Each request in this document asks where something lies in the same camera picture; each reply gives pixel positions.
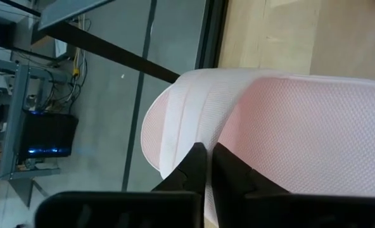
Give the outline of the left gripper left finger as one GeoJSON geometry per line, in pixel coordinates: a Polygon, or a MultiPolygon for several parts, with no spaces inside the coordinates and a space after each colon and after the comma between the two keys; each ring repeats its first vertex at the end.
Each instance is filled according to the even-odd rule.
{"type": "Polygon", "coordinates": [[[35,228],[203,228],[206,171],[197,142],[150,192],[57,193],[39,205],[35,228]]]}

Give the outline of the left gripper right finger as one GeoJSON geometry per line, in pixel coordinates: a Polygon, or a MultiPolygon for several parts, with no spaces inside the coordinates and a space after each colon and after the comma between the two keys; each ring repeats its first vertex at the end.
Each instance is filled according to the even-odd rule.
{"type": "Polygon", "coordinates": [[[375,228],[375,198],[291,193],[220,143],[212,187],[220,228],[375,228]]]}

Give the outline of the pink rubber slide sandal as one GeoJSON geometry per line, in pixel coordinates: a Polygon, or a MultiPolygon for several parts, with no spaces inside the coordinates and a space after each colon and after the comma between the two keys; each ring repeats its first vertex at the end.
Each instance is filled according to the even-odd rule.
{"type": "Polygon", "coordinates": [[[375,80],[187,72],[150,106],[141,147],[165,178],[194,143],[222,144],[292,193],[375,196],[375,80]]]}

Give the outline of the black computer with blue lights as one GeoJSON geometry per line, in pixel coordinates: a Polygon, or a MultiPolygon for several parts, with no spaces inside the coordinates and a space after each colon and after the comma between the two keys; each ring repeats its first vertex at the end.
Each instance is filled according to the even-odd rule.
{"type": "Polygon", "coordinates": [[[73,115],[24,110],[18,160],[70,156],[78,122],[73,115]]]}

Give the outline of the wooden shelf with black frame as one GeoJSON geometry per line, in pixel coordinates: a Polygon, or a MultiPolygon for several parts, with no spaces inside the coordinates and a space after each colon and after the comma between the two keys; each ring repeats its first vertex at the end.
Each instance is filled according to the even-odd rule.
{"type": "Polygon", "coordinates": [[[198,68],[308,73],[321,0],[47,0],[39,31],[86,50],[100,78],[153,87],[198,68]]]}

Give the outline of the grey metal desk frame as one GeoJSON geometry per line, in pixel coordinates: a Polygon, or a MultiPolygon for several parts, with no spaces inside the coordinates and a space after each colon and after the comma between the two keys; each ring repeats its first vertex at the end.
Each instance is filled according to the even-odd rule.
{"type": "Polygon", "coordinates": [[[12,100],[8,110],[7,128],[2,143],[0,181],[8,181],[17,195],[19,195],[23,204],[26,207],[29,207],[34,186],[33,178],[60,173],[60,169],[58,168],[29,171],[20,171],[16,169],[18,151],[15,149],[15,146],[19,142],[23,127],[22,110],[25,104],[29,80],[40,79],[42,80],[41,86],[45,86],[48,82],[64,84],[68,79],[63,73],[54,73],[45,68],[38,68],[36,66],[28,66],[4,60],[0,60],[0,72],[13,74],[15,80],[12,100]]]}

